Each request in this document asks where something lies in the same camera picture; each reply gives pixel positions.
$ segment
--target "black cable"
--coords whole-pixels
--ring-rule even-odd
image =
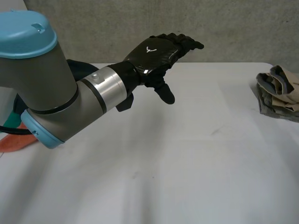
[[[29,135],[29,134],[32,134],[28,129],[3,127],[3,126],[0,126],[0,132],[4,132],[4,133],[7,133],[7,134],[16,134],[16,135]]]

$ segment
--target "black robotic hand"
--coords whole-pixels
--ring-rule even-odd
[[[203,48],[203,44],[184,34],[161,34],[143,41],[124,61],[136,68],[141,84],[154,88],[164,102],[173,104],[175,98],[164,81],[166,71],[190,50]]]

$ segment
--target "gray fabric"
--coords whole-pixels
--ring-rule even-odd
[[[272,118],[299,122],[299,112],[291,112],[283,107],[272,106],[272,95],[256,84],[260,113]]]

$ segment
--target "light blue joint cap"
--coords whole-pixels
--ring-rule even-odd
[[[33,11],[0,13],[0,57],[24,59],[43,55],[57,44],[45,16]]]
[[[64,142],[56,138],[41,126],[29,113],[25,110],[21,115],[21,120],[28,130],[47,148],[56,148]]]

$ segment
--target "beige fabric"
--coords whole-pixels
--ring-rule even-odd
[[[265,91],[267,91],[269,94],[273,96],[272,97],[273,106],[284,107],[285,109],[293,112],[299,111],[299,74],[291,73],[290,71],[288,71],[283,67],[281,67],[281,69],[283,70],[289,83],[294,88],[294,90],[291,91],[290,93],[282,94],[282,92],[286,92],[284,90],[282,92],[280,91],[280,89],[283,88],[284,84],[282,84],[278,79],[273,77],[270,73],[265,73],[265,74],[273,78],[271,83],[273,84],[273,86],[275,86],[275,90],[274,90],[275,94],[269,92],[269,90],[263,85],[261,81],[260,82],[258,81],[258,83]]]

